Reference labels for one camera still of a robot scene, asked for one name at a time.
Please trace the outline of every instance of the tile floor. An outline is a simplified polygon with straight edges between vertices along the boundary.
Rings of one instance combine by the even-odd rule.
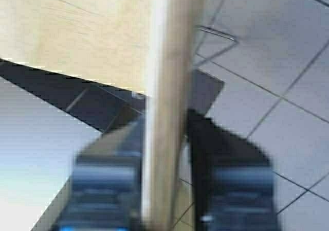
[[[272,159],[282,231],[329,230],[328,2],[213,1],[221,6],[204,25],[239,43],[204,34],[194,60],[225,83],[207,115]],[[180,178],[191,183],[187,157],[188,147]],[[193,229],[189,204],[175,231]]]

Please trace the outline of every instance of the wooden board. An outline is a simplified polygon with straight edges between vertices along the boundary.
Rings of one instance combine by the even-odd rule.
[[[143,93],[151,0],[0,0],[0,58]]]

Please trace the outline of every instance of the wooden stick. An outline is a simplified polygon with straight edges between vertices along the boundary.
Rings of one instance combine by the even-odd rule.
[[[172,227],[194,25],[202,4],[203,0],[153,2],[142,175],[142,220],[148,230]]]

